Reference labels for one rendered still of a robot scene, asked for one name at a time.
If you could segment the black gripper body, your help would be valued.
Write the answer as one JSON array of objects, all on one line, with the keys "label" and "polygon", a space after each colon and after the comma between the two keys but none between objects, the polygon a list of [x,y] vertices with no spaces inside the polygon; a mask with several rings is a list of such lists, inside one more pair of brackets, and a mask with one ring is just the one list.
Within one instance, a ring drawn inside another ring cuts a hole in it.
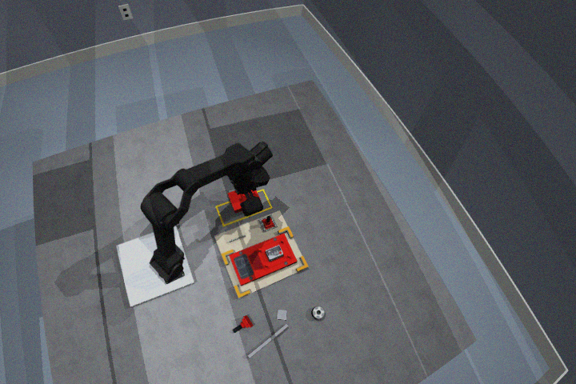
[{"label": "black gripper body", "polygon": [[246,196],[246,200],[240,204],[244,216],[250,216],[263,210],[260,198],[253,196],[251,192],[251,183],[254,183],[253,177],[251,177],[251,180],[246,184],[238,184],[235,181],[232,181],[237,195],[244,194]]}]

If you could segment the grey flat bar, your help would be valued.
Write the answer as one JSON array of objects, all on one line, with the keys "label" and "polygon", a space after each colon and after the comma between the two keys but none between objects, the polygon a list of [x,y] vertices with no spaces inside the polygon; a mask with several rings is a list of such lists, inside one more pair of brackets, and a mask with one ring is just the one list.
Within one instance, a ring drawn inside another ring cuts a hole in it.
[{"label": "grey flat bar", "polygon": [[263,344],[261,344],[260,346],[258,346],[255,350],[253,350],[250,354],[248,354],[248,358],[251,358],[255,353],[257,353],[261,348],[263,348],[264,346],[266,346],[266,344],[270,341],[272,341],[276,336],[278,336],[285,328],[287,328],[288,325],[285,324],[282,328],[280,328],[275,334],[273,334],[272,336],[270,336],[267,340],[264,341]]}]

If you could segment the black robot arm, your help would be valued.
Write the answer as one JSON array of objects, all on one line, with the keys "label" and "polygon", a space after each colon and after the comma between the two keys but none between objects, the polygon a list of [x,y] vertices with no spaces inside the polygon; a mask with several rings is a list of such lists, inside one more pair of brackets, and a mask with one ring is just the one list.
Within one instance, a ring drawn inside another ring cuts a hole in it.
[{"label": "black robot arm", "polygon": [[[182,278],[184,253],[175,244],[174,227],[190,208],[192,195],[198,188],[207,185],[224,176],[228,176],[238,184],[251,183],[252,191],[257,187],[267,185],[270,176],[263,164],[273,156],[268,144],[259,142],[251,150],[240,143],[226,149],[224,155],[208,162],[180,169],[172,179],[157,183],[144,197],[140,209],[151,222],[157,249],[149,264],[169,284]],[[182,190],[181,205],[174,206],[163,191],[178,185]]]}]

